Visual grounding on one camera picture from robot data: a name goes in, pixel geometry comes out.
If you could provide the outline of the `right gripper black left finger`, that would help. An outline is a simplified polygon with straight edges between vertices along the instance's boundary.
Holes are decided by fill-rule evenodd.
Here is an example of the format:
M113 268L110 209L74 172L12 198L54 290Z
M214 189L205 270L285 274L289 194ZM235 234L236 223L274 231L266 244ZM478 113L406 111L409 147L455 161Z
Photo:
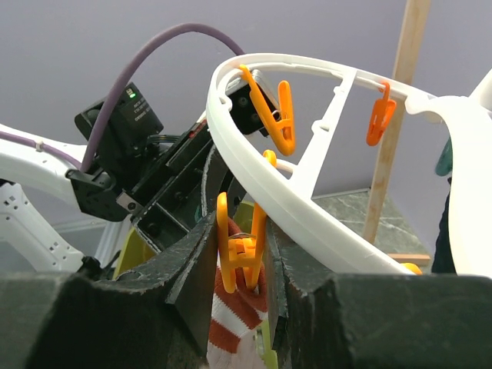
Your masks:
M114 281L1 276L3 368L197 368L207 354L214 214Z

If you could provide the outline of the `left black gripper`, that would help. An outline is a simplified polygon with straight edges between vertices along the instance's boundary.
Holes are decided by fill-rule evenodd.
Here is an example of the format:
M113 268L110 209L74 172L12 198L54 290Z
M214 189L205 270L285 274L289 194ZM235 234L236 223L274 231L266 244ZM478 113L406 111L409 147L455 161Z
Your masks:
M156 253L189 234L216 208L217 196L228 194L233 215L246 191L224 163L202 120L182 134L144 171L117 203L131 214L137 233Z

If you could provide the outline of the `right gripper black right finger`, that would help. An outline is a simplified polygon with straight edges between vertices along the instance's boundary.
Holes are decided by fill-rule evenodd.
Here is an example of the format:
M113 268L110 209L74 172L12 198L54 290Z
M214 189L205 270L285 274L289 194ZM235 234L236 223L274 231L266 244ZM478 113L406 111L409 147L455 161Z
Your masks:
M489 368L491 282L335 274L267 224L268 315L281 368Z

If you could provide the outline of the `taupe sock with striped cuff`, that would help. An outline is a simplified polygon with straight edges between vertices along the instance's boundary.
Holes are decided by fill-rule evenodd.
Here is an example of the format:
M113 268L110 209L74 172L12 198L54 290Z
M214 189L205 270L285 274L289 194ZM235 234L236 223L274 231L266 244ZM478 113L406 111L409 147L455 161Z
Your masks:
M265 368L254 339L268 317L267 282L261 266L257 287L246 287L241 269L236 270L234 293L225 291L221 269L216 268L207 362L210 368Z

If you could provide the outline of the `orange clothes clip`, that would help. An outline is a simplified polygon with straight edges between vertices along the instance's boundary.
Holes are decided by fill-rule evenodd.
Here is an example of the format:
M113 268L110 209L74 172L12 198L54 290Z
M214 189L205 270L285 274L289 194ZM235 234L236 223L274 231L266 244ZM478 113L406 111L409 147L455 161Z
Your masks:
M265 248L267 215L259 204L254 205L250 234L228 235L228 200L222 192L217 198L216 222L218 229L218 253L224 289L229 294L236 289L236 270L241 268L247 288L258 283Z

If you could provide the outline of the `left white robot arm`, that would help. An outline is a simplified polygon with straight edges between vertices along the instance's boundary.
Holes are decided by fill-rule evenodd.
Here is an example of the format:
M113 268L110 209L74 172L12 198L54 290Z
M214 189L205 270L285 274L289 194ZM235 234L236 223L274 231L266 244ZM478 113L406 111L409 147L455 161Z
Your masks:
M66 241L25 195L36 188L83 214L115 224L130 221L154 252L186 237L226 192L235 212L244 189L213 145L205 120L165 135L143 94L129 83L116 101L95 157L72 145L1 129L1 235L36 271L101 267Z

